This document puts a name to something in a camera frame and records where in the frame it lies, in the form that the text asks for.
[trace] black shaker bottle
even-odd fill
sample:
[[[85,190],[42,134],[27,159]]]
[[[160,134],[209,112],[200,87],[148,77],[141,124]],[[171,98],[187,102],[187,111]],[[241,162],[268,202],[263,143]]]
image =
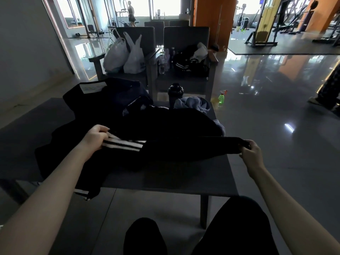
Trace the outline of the black shaker bottle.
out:
[[[180,86],[179,83],[173,83],[172,86],[168,89],[170,109],[173,108],[177,99],[183,97],[183,92],[184,89]]]

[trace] white label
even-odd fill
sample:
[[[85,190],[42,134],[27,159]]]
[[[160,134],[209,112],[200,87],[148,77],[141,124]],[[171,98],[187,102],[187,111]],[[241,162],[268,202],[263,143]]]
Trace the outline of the white label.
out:
[[[84,94],[95,93],[101,91],[106,85],[105,82],[79,84]]]

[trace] black pants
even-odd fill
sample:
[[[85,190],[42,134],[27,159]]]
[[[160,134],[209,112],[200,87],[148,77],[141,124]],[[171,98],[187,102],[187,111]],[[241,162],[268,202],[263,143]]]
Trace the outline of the black pants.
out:
[[[338,102],[340,93],[340,64],[335,68],[328,80],[322,86],[316,98],[319,103],[328,108],[333,108]]]
[[[216,214],[192,255],[278,254],[268,217],[248,197],[232,197]],[[128,229],[124,255],[166,255],[167,247],[155,221],[139,218]]]

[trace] tile floor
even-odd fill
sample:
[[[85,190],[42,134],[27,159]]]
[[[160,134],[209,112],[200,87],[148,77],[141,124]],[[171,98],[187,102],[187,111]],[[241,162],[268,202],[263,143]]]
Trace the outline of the tile floor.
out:
[[[82,43],[77,40],[72,44]],[[218,60],[212,102],[227,135],[255,140],[278,182],[340,240],[340,118],[306,102],[340,57],[237,56],[228,52],[219,53]],[[80,63],[85,62],[78,59],[75,63],[81,68]],[[86,73],[93,70],[91,64],[83,68]],[[61,97],[93,75],[87,76],[74,77],[0,115],[0,127],[50,97]],[[218,107],[216,100],[222,90],[228,93],[223,106]],[[242,161],[237,155],[228,157],[240,195],[260,204],[269,216],[280,254],[290,254]],[[35,188],[29,183],[20,184],[29,192]],[[210,220],[226,200],[210,198]],[[0,190],[0,224],[17,208]],[[100,195],[89,202],[74,195],[51,254],[122,254],[125,231],[140,217],[158,223],[169,254],[190,254],[204,234],[199,215],[200,198],[196,195],[109,188],[102,188]]]

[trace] person's left hand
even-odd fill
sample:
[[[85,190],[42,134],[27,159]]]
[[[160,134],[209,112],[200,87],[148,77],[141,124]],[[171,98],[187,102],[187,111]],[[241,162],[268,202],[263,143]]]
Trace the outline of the person's left hand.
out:
[[[94,152],[100,150],[103,140],[108,139],[107,131],[109,128],[103,125],[93,126],[84,136],[84,138],[77,145],[81,152],[84,152],[86,161],[92,156]]]

